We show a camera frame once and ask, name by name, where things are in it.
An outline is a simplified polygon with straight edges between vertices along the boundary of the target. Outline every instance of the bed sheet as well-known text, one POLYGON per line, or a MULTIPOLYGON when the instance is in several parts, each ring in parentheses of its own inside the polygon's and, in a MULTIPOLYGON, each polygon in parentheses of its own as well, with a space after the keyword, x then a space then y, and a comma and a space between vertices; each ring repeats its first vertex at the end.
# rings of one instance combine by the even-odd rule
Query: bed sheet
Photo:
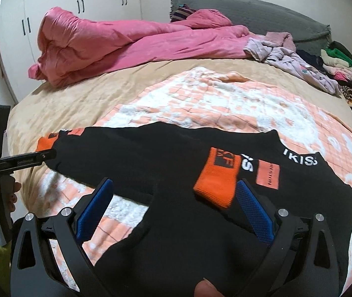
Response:
MULTIPOLYGON (((135 99, 146 87, 172 75, 203 66, 218 73, 237 71, 252 80, 279 86, 340 118, 352 129, 352 111, 343 97, 315 89, 290 74, 267 64, 246 59, 188 59, 151 62, 119 70, 80 83, 54 89, 46 82, 28 95, 10 113, 7 136, 11 155, 32 152, 37 140, 53 131, 92 126, 118 104, 135 99)), ((22 183, 22 198, 35 211, 35 188, 45 165, 15 173, 22 183)))
MULTIPOLYGON (((197 67, 175 75, 146 88, 130 104, 116 106, 95 126, 137 127, 157 121, 240 133, 276 129, 291 150, 301 154, 319 151, 335 173, 352 186, 352 129, 300 96, 237 72, 219 74, 197 67)), ((46 169, 33 211, 53 215, 91 192, 91 188, 46 169)), ((128 236, 146 209, 115 196, 93 238, 83 244, 90 260, 95 263, 110 245, 128 236)), ((76 288, 57 243, 52 244, 62 274, 76 288)), ((352 235, 349 257, 345 288, 352 283, 352 235)))

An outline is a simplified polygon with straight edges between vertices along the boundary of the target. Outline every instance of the fingernail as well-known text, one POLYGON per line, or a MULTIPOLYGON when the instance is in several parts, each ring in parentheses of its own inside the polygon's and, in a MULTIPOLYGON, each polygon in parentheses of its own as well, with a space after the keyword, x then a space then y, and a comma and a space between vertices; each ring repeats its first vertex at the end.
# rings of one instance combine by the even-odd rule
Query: fingernail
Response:
POLYGON ((205 283, 206 283, 209 287, 212 287, 212 288, 216 289, 216 287, 213 286, 213 284, 212 284, 209 280, 207 280, 206 278, 203 278, 203 280, 205 281, 205 283))

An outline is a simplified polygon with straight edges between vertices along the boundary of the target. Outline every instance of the headboard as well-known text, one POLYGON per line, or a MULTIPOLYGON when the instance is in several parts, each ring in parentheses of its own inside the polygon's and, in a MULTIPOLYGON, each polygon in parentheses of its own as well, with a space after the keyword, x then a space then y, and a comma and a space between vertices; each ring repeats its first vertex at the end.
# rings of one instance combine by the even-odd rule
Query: headboard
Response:
POLYGON ((268 31, 289 32, 297 49, 320 55, 331 41, 329 25, 323 25, 301 13, 261 0, 171 0, 171 15, 181 4, 191 8, 216 9, 233 25, 245 25, 256 34, 268 31))

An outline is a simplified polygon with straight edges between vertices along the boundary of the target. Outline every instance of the orange and white blanket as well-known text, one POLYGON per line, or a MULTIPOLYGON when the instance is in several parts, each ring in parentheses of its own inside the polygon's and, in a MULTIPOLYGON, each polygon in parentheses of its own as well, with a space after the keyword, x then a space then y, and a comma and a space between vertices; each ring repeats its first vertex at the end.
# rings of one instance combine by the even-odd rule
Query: orange and white blanket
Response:
MULTIPOLYGON (((116 106, 94 126, 138 127, 158 121, 237 133, 276 129, 291 150, 300 154, 319 151, 334 172, 352 186, 351 129, 301 97, 274 85, 249 80, 237 72, 219 74, 196 67, 172 76, 146 88, 130 104, 116 106)), ((54 215, 66 206, 74 206, 92 189, 47 169, 37 191, 38 205, 33 210, 54 215)), ((90 260, 95 263, 109 246, 128 236, 146 210, 146 206, 114 196, 93 238, 83 244, 90 260)), ((66 281, 75 287, 56 242, 53 250, 66 281)), ((351 283, 352 235, 344 289, 351 283)))

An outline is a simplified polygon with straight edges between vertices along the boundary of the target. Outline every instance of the pink comforter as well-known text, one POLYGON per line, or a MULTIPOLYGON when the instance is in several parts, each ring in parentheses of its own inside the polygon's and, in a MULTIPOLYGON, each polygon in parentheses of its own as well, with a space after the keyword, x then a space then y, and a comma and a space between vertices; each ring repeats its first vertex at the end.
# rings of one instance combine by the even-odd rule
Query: pink comforter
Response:
POLYGON ((29 77, 63 87, 150 61, 185 58, 248 58, 250 37, 243 25, 217 10, 199 10, 185 21, 94 22, 59 7, 44 16, 38 36, 42 56, 29 77))

